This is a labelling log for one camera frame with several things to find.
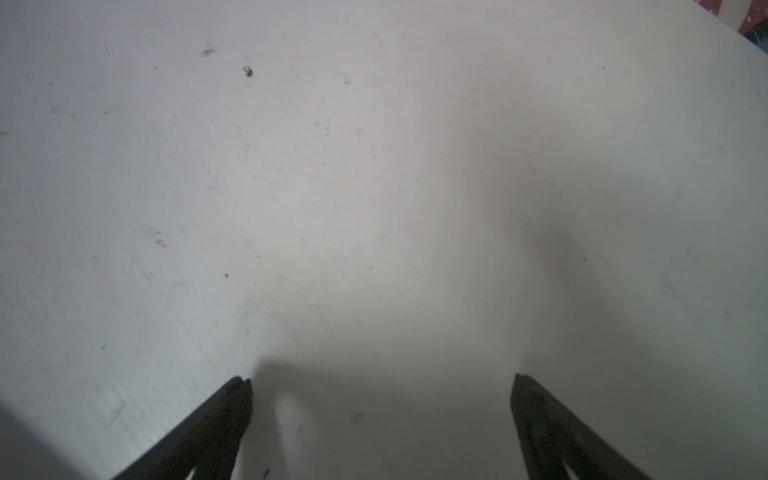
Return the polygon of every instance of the white table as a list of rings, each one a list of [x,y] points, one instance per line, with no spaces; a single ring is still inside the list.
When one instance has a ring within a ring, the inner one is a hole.
[[[238,477],[523,478],[516,372],[654,478],[768,473],[768,56],[693,2],[0,32],[0,401],[84,477],[243,375]]]

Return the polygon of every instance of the white surface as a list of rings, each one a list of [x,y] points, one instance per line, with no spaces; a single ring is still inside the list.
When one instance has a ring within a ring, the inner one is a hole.
[[[0,32],[0,398],[85,476],[240,374],[247,477],[522,478],[517,371],[654,478],[768,474],[768,57],[695,3]]]

